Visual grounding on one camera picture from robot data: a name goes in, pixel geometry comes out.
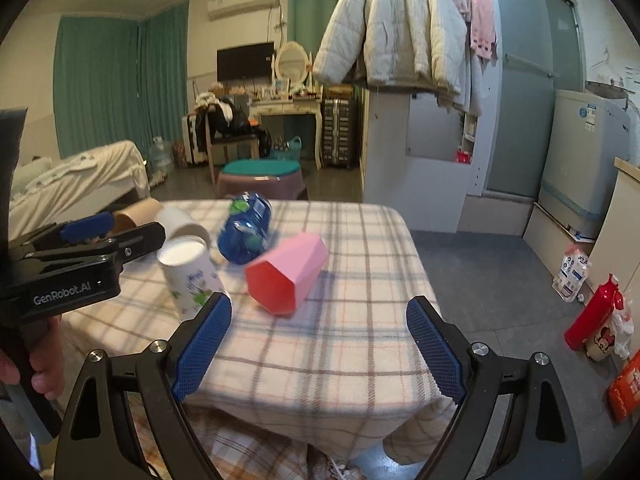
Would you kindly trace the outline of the person's left hand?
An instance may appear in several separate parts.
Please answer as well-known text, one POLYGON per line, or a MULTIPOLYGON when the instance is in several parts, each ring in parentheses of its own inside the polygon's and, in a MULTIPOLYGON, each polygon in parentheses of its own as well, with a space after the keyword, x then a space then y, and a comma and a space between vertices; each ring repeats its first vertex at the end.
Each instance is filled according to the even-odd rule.
MULTIPOLYGON (((39 339, 29 355, 30 365, 35 372, 32 388, 50 401, 59 398, 65 386, 61 321, 62 315, 48 319, 47 333, 39 339)), ((1 382, 18 385, 20 371, 3 349, 5 336, 6 330, 1 330, 1 382)))

